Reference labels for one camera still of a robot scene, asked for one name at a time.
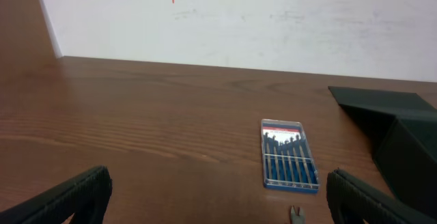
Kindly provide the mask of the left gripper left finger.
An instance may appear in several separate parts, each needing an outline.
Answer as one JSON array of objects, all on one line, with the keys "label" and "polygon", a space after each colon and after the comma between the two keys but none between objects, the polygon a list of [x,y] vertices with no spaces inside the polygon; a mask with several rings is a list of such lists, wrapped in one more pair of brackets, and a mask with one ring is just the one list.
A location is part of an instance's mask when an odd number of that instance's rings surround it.
[{"label": "left gripper left finger", "polygon": [[102,223],[113,182],[96,166],[1,212],[2,223]]}]

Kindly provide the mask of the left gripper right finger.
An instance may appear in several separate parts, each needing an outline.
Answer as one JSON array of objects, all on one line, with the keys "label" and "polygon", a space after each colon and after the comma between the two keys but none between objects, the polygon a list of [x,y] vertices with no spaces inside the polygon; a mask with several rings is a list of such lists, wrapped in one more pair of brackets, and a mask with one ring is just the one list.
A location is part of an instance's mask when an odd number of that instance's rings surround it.
[{"label": "left gripper right finger", "polygon": [[390,198],[342,169],[328,174],[326,199],[336,224],[436,224],[435,219]]}]

